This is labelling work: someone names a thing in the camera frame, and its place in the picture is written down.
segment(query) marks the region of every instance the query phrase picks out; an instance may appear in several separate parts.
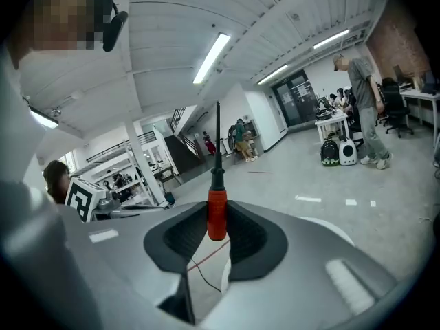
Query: concrete floor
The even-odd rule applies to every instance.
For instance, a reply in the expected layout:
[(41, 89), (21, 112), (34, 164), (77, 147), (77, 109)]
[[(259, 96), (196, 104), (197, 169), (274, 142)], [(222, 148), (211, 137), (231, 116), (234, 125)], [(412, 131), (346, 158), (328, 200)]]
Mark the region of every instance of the concrete floor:
[[(401, 280), (415, 273), (426, 258), (433, 235), (431, 222), (424, 218), (433, 219), (440, 203), (432, 165), (432, 130), (415, 122), (411, 127), (415, 134), (403, 133), (402, 139), (396, 133), (386, 135), (381, 125), (377, 128), (395, 156), (392, 166), (383, 171), (360, 163), (326, 168), (320, 163), (316, 129), (290, 134), (255, 162), (241, 162), (226, 171), (228, 198), (329, 221)], [(207, 179), (180, 197), (177, 204), (206, 200), (209, 185)], [(298, 200), (300, 197), (321, 198), (321, 202)], [(357, 205), (346, 205), (346, 199), (356, 200)], [(226, 241), (205, 237), (193, 257), (198, 263), (202, 261), (203, 275), (218, 288), (228, 259), (229, 243), (222, 247)], [(200, 321), (221, 294), (203, 281), (197, 268), (190, 270), (188, 277)]]

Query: sneaker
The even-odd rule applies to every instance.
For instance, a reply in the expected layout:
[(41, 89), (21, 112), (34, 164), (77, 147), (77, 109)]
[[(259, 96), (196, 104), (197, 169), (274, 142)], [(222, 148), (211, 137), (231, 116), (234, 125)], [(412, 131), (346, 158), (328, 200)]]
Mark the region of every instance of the sneaker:
[(389, 153), (386, 159), (379, 160), (376, 167), (379, 170), (384, 170), (385, 168), (388, 168), (390, 166), (391, 160), (393, 160), (393, 154)]
[(362, 165), (377, 164), (378, 162), (379, 160), (376, 157), (374, 159), (371, 159), (368, 155), (360, 160), (360, 163)]

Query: fluorescent light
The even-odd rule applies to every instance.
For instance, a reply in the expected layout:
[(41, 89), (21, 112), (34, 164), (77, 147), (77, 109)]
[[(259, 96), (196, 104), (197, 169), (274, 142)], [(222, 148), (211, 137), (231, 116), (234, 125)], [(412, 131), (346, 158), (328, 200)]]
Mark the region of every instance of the fluorescent light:
[(50, 118), (49, 116), (45, 115), (44, 113), (38, 111), (33, 107), (29, 107), (29, 109), (32, 116), (34, 116), (34, 119), (40, 122), (43, 126), (49, 127), (50, 129), (58, 127), (58, 121)]
[(197, 72), (197, 75), (192, 83), (199, 85), (203, 82), (206, 74), (208, 73), (212, 64), (215, 62), (215, 59), (218, 57), (218, 55), (221, 53), (221, 50), (223, 50), (230, 39), (230, 36), (220, 33), (211, 50), (208, 52), (205, 61), (201, 64), (200, 70)]
[(341, 33), (335, 34), (334, 36), (331, 36), (330, 38), (327, 38), (325, 41), (322, 41), (321, 43), (315, 44), (313, 46), (313, 48), (314, 49), (318, 49), (319, 47), (322, 47), (324, 44), (327, 44), (327, 43), (329, 43), (331, 41), (334, 41), (335, 39), (339, 38), (340, 36), (344, 36), (348, 32), (350, 32), (350, 30), (345, 30), (345, 31), (342, 31)]
[(266, 82), (267, 80), (269, 80), (270, 78), (272, 78), (276, 74), (279, 74), (281, 71), (283, 71), (284, 69), (287, 69), (287, 68), (288, 68), (287, 65), (281, 66), (279, 69), (276, 69), (275, 71), (273, 71), (269, 76), (263, 78), (260, 82), (258, 82), (258, 84), (262, 85), (264, 82)]

